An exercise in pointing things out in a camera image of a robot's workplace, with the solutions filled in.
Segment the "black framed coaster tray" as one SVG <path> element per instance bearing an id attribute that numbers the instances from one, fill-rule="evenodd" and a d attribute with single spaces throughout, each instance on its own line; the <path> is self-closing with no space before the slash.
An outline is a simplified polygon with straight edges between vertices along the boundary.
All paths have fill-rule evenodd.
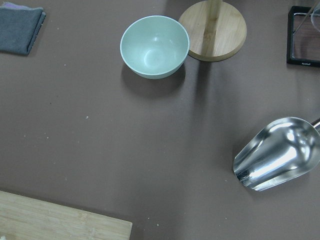
<path id="1" fill-rule="evenodd" d="M 314 8 L 292 6 L 288 12 L 286 62 L 307 67 L 320 66 L 320 32 L 311 22 Z"/>

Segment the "light green bowl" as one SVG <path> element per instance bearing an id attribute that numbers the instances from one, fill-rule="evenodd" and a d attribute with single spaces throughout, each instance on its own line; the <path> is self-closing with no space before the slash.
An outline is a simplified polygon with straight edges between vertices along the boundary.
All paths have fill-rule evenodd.
<path id="1" fill-rule="evenodd" d="M 120 40 L 124 63 L 137 75 L 163 79 L 184 63 L 190 48 L 186 29 L 163 15 L 146 16 L 133 22 Z"/>

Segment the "round wooden stand base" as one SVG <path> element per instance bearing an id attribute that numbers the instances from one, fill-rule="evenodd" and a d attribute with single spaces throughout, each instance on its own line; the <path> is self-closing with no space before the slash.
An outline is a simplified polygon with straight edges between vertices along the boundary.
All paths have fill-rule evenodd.
<path id="1" fill-rule="evenodd" d="M 243 15 L 222 0 L 195 3 L 178 21 L 189 36 L 188 54 L 200 61 L 219 62 L 234 56 L 247 37 Z"/>

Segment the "steel scoop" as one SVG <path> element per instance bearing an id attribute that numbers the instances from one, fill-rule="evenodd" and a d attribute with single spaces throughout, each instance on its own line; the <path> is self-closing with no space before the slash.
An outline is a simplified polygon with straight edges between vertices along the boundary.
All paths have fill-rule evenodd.
<path id="1" fill-rule="evenodd" d="M 320 163 L 320 121 L 284 117 L 269 123 L 236 155 L 242 185 L 264 191 L 300 177 Z"/>

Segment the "folded grey cloth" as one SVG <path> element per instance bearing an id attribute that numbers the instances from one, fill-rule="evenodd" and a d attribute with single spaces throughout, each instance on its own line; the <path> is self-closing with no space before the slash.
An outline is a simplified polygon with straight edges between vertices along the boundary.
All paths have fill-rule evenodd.
<path id="1" fill-rule="evenodd" d="M 45 18 L 42 7 L 3 2 L 0 6 L 0 50 L 27 56 Z"/>

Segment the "wooden cutting board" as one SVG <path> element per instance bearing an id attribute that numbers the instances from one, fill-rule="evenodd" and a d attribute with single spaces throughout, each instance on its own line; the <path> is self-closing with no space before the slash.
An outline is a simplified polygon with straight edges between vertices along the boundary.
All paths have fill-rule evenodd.
<path id="1" fill-rule="evenodd" d="M 2 240 L 128 240 L 129 221 L 1 191 Z"/>

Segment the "clear glass vessel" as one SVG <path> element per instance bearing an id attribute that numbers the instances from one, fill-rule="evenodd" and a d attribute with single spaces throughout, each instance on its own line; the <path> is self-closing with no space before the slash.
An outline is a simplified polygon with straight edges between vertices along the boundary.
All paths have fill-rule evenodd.
<path id="1" fill-rule="evenodd" d="M 318 4 L 311 13 L 311 23 L 313 27 L 320 32 L 320 4 Z"/>

